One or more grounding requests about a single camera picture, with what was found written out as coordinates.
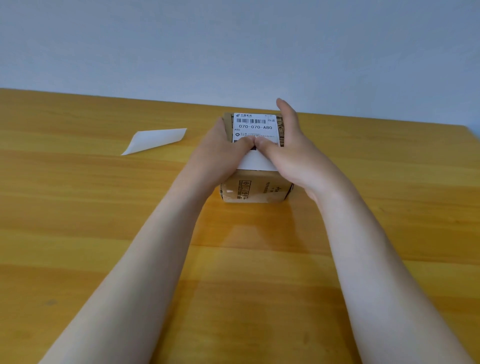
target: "wall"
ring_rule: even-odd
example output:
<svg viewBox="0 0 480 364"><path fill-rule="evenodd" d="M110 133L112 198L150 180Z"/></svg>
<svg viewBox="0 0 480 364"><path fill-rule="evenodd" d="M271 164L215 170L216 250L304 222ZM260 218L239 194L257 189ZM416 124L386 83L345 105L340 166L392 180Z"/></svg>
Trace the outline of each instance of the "wall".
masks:
<svg viewBox="0 0 480 364"><path fill-rule="evenodd" d="M474 124L476 0L3 0L0 86Z"/></svg>

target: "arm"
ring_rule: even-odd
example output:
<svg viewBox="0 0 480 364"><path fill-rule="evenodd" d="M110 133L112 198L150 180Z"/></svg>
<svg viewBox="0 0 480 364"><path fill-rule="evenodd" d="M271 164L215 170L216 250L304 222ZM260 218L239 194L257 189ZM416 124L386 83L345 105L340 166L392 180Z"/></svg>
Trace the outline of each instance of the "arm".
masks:
<svg viewBox="0 0 480 364"><path fill-rule="evenodd" d="M220 118L125 255L49 349L42 364L148 363L207 197L253 138L232 144Z"/></svg>
<svg viewBox="0 0 480 364"><path fill-rule="evenodd" d="M261 137L255 144L320 209L362 361L473 363L353 184L303 135L290 105L277 105L285 147Z"/></svg>

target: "wood grain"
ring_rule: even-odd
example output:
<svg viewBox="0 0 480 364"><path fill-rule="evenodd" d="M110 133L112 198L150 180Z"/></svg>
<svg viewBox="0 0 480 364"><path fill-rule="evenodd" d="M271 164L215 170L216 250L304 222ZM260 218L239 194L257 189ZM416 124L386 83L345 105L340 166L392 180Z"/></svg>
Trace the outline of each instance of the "wood grain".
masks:
<svg viewBox="0 0 480 364"><path fill-rule="evenodd" d="M240 110L0 90L0 362L42 357L216 117ZM300 122L480 361L479 142L461 126ZM182 141L120 156L136 131L177 127ZM320 214L300 188L281 204L214 192L152 362L360 363Z"/></svg>

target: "wooden surface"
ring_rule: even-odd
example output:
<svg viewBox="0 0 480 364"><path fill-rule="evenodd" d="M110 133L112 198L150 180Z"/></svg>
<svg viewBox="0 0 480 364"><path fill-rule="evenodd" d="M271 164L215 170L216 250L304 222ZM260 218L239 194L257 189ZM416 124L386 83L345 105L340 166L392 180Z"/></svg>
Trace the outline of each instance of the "wooden surface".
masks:
<svg viewBox="0 0 480 364"><path fill-rule="evenodd" d="M36 363L235 108L0 90L0 362ZM301 114L480 361L480 144L465 127ZM123 156L139 130L187 127ZM198 220L153 363L359 363L321 217L300 189Z"/></svg>

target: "hand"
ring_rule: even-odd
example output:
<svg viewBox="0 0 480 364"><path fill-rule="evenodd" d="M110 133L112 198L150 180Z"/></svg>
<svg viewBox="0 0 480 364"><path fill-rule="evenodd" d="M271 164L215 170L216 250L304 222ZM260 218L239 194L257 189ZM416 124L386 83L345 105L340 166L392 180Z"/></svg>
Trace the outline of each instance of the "hand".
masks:
<svg viewBox="0 0 480 364"><path fill-rule="evenodd" d="M237 170L240 161L254 146L254 135L232 143L227 139L223 119L217 119L193 151L178 179L194 181L209 194Z"/></svg>
<svg viewBox="0 0 480 364"><path fill-rule="evenodd" d="M317 203L323 196L337 191L356 191L342 171L302 133L295 110L280 98L276 105L283 116L285 146L279 147L261 136L255 139L255 145L278 172L303 187Z"/></svg>

